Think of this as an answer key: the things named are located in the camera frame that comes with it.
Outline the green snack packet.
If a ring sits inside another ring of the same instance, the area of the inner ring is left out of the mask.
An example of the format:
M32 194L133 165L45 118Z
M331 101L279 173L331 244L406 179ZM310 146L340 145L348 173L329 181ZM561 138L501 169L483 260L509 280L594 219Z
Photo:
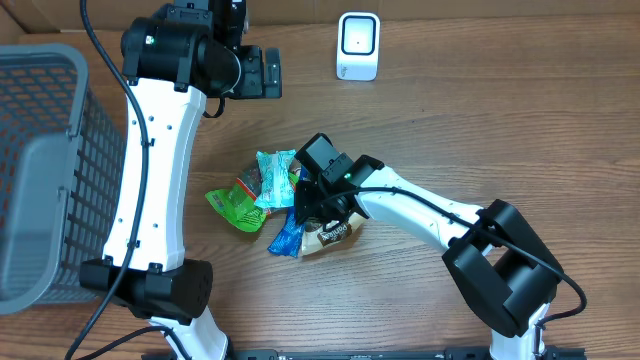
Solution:
M258 163L254 161L235 178L230 188L209 191L205 198L236 229L255 233L272 213L293 205L293 201L256 205L263 192L262 183L262 174Z

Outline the blue snack bar wrapper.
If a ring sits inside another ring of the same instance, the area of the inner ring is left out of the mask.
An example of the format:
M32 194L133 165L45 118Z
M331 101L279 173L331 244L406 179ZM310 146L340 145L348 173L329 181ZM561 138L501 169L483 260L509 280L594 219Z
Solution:
M267 251L276 256L289 256L297 258L302 244L302 237L305 226L298 224L295 216L295 208L290 207L287 211L285 223L267 248Z

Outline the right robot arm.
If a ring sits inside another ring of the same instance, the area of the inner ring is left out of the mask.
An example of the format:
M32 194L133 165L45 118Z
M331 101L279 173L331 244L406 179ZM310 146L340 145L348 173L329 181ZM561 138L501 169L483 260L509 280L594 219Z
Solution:
M298 222L342 223L358 214L396 226L436 251L466 304L492 331L493 359L543 359L544 319L561 266L521 213L441 197L373 157L352 160L323 133L295 155L307 171L296 190Z

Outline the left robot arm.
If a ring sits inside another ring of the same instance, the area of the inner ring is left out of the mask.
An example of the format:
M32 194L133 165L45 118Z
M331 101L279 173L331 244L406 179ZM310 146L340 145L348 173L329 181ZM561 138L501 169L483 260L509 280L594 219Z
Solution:
M115 219L82 287L161 332L174 359L229 359L209 309L213 271L189 259L183 211L194 139L209 100L278 98L280 53L246 45L244 0L176 1L135 19L113 68L127 97L127 144Z

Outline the beige brown snack packet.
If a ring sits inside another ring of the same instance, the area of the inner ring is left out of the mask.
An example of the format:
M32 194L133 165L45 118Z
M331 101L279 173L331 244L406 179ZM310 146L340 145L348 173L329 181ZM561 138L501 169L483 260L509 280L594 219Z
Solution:
M342 222L332 221L322 224L308 221L305 223L300 253L302 256L308 256L336 245L350 237L365 222L366 218L358 213L352 213Z

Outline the light teal snack packet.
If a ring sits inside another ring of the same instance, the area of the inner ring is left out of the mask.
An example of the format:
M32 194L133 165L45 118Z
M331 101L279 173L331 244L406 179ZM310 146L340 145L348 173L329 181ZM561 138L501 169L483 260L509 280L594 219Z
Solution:
M263 209L281 209L294 205L294 188L289 169L295 150L277 151L273 154L258 151L256 160L262 179L261 193L255 205Z

